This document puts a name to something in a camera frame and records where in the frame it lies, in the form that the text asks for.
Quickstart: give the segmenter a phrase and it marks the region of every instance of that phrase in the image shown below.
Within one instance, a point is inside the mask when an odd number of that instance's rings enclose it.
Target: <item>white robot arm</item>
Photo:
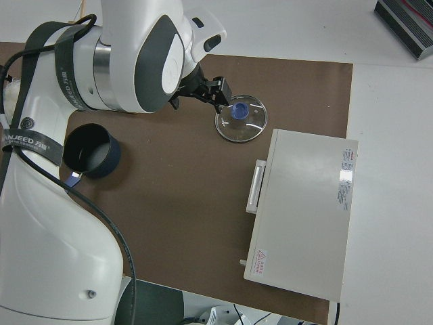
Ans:
[[[116,315],[123,270],[115,238],[29,166],[59,178],[62,151],[49,151],[61,149],[69,116],[77,109],[155,112],[167,102],[177,108],[178,96],[218,110],[231,97],[225,79],[208,81],[199,64],[226,36],[212,14],[184,13],[179,0],[102,0],[102,12],[103,27],[38,27],[26,50],[46,48],[25,52],[10,126],[0,110],[4,142],[23,147],[4,154],[0,170],[4,325],[109,325]]]

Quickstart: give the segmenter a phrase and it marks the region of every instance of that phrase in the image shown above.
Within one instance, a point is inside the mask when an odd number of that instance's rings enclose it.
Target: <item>blue cap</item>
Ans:
[[[248,116],[248,105],[243,102],[238,102],[231,107],[231,117],[236,120],[244,120]]]

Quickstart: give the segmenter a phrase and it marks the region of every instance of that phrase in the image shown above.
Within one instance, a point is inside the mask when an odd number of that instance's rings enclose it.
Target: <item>black cup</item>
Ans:
[[[119,164],[120,146],[101,125],[82,125],[66,139],[63,161],[76,173],[91,178],[104,177]]]

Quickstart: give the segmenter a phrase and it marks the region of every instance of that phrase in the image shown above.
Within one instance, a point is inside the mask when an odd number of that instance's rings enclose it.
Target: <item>glass lid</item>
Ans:
[[[249,95],[231,98],[230,105],[215,116],[218,132],[232,142],[247,142],[257,137],[266,127],[268,114],[260,100]]]

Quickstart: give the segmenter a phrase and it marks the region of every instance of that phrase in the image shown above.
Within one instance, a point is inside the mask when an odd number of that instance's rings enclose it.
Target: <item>cable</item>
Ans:
[[[244,325],[244,321],[242,320],[241,314],[239,313],[239,311],[236,308],[236,305],[233,304],[233,307],[235,308],[236,312],[237,312],[237,316],[239,317],[239,320],[241,321],[241,324]]]
[[[8,74],[6,75],[5,80],[6,80],[8,83],[11,83],[13,79],[14,79],[14,78],[13,78],[12,76],[9,76]]]
[[[339,318],[340,318],[340,303],[337,303],[336,321],[334,322],[334,325],[338,325]]]
[[[95,25],[96,20],[97,20],[96,15],[93,15],[93,14],[85,16],[85,17],[81,18],[80,20],[78,20],[75,24],[82,24],[83,22],[86,22],[86,21],[89,21],[89,23],[86,24],[86,26],[83,29],[81,29],[80,31],[78,31],[75,34],[75,36],[74,36],[74,42],[76,42],[79,39],[81,39],[82,37],[84,37],[90,31],[90,29]],[[5,106],[4,106],[4,102],[3,102],[4,101],[4,98],[3,98],[3,85],[4,85],[6,77],[7,77],[7,71],[9,70],[9,68],[11,67],[11,65],[18,58],[21,58],[22,56],[29,56],[29,55],[35,55],[35,54],[39,55],[40,53],[43,53],[43,52],[46,52],[46,51],[52,51],[54,49],[55,49],[55,44],[44,46],[44,47],[40,47],[40,48],[36,48],[36,49],[25,49],[23,51],[15,53],[12,57],[9,58],[9,60],[1,68],[1,71],[0,71],[0,85],[1,85],[1,89],[2,90],[0,91],[0,121],[1,121],[2,127],[4,129],[9,129],[9,124],[7,123],[7,121],[5,119]],[[43,168],[41,168],[40,166],[38,166],[36,163],[34,163],[31,159],[29,159],[29,157],[27,157],[23,153],[23,151],[21,150],[21,148],[14,147],[14,152],[28,166],[30,166],[31,168],[33,168],[35,171],[37,171],[38,173],[40,173],[41,175],[43,175],[44,177],[46,177],[47,179],[49,179],[53,183],[57,184],[58,186],[60,186],[64,190],[68,191],[72,195],[76,196],[79,200],[83,201],[85,204],[87,204],[112,229],[112,231],[114,232],[114,234],[116,235],[117,239],[119,240],[120,244],[122,245],[122,247],[124,249],[124,253],[127,256],[127,260],[128,260],[128,263],[129,263],[129,268],[130,268],[130,271],[131,271],[131,313],[130,313],[130,324],[133,325],[134,321],[135,321],[135,306],[136,306],[136,302],[137,302],[137,290],[136,290],[137,289],[137,277],[136,277],[136,274],[135,274],[135,266],[134,266],[134,261],[133,261],[132,255],[131,255],[131,250],[129,249],[128,244],[127,244],[124,236],[122,235],[122,233],[120,232],[120,230],[117,228],[117,225],[96,204],[94,204],[86,196],[84,196],[80,192],[76,191],[74,188],[71,188],[70,186],[68,186],[64,182],[60,181],[59,179],[57,179],[56,177],[54,177],[53,175],[51,175],[50,173],[48,173],[46,170],[44,170]]]
[[[76,20],[78,17],[78,13],[80,12],[81,7],[83,6],[83,0],[80,1],[80,5],[78,6],[78,9],[76,10],[75,16],[73,20]]]
[[[46,170],[38,166],[36,163],[34,163],[29,157],[27,157],[21,148],[14,147],[14,152],[30,167],[32,167],[35,171],[40,173],[42,176],[46,177],[53,183],[59,185],[64,190],[68,191],[72,195],[76,196],[79,200],[83,201],[85,204],[87,204],[90,208],[92,208],[100,217],[103,219],[108,226],[113,230],[114,234],[116,234],[116,237],[119,239],[119,242],[121,243],[125,255],[127,256],[127,260],[129,262],[129,268],[131,271],[131,295],[133,295],[133,301],[131,303],[131,318],[133,324],[133,320],[135,318],[135,303],[136,303],[136,296],[135,296],[135,289],[137,286],[137,279],[135,275],[135,266],[134,261],[131,255],[131,250],[129,249],[129,246],[123,236],[123,234],[120,232],[120,230],[117,228],[117,225],[91,200],[89,200],[86,196],[75,190],[74,188],[71,188],[69,185],[65,184],[61,180],[54,177],[52,174],[48,173]]]
[[[263,316],[261,319],[259,319],[257,322],[255,322],[253,325],[257,325],[259,322],[264,320],[266,317],[270,316],[272,313],[268,313],[267,315]]]
[[[183,318],[177,325],[186,325],[186,324],[196,323],[199,321],[200,321],[199,318],[187,317],[187,318]]]

